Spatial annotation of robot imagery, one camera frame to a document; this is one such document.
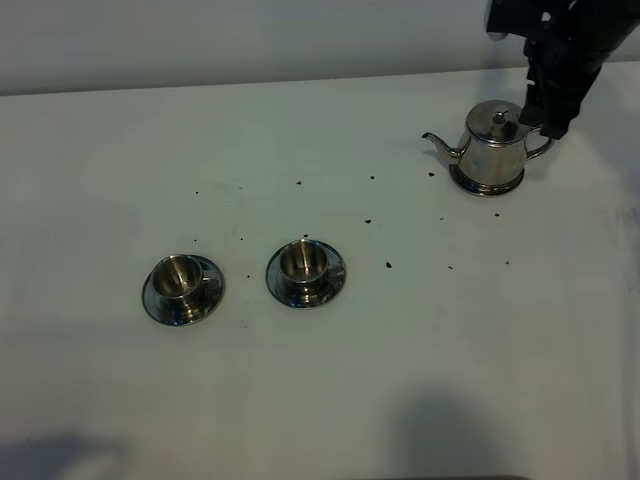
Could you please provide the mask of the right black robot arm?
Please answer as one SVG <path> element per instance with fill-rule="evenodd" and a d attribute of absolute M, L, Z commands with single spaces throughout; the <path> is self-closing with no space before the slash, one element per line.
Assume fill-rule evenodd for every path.
<path fill-rule="evenodd" d="M 637 1 L 547 1 L 526 35 L 529 62 L 520 121 L 558 140 L 580 113 L 602 65 L 639 26 Z"/>

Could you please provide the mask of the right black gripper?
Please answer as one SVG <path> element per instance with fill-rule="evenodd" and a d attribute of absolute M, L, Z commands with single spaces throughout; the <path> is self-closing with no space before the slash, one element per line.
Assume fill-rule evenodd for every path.
<path fill-rule="evenodd" d="M 549 18 L 529 33 L 525 53 L 550 82 L 538 79 L 528 83 L 519 118 L 527 126 L 541 126 L 543 136 L 561 139 L 579 115 L 588 89 L 560 85 L 591 82 L 611 55 L 615 49 L 611 32 L 615 3 L 536 1 L 534 5 Z"/>

